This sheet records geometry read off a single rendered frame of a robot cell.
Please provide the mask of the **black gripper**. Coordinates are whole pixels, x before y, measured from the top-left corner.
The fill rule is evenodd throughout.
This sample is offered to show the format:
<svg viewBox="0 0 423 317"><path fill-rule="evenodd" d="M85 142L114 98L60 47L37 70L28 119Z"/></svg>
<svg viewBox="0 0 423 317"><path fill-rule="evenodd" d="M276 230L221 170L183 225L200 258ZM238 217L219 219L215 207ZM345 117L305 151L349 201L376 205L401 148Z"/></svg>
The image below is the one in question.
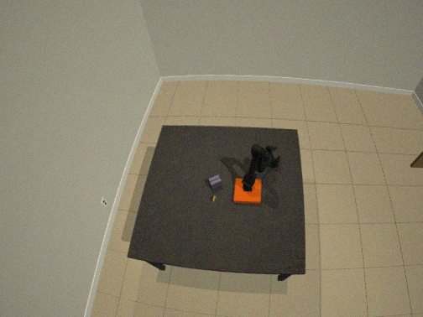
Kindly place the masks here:
<svg viewBox="0 0 423 317"><path fill-rule="evenodd" d="M273 147L272 145L267 145L266 147L266 151L269 152L269 164L272 165L273 168L278 168L279 167L279 157L277 157L277 159L274 159L274 155L272 154L272 151L274 151L277 147ZM273 163L271 163L273 161Z"/></svg>

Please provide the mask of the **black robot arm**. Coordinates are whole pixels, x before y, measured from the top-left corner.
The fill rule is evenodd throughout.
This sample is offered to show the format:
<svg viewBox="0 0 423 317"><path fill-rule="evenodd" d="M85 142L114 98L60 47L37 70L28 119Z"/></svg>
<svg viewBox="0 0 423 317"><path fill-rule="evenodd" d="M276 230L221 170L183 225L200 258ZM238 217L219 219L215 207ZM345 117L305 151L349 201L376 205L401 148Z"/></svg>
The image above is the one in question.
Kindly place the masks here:
<svg viewBox="0 0 423 317"><path fill-rule="evenodd" d="M263 173L269 164L269 152L258 144L251 147L252 159L249 165L248 173L243 178L243 191L251 191L257 175L255 170Z"/></svg>

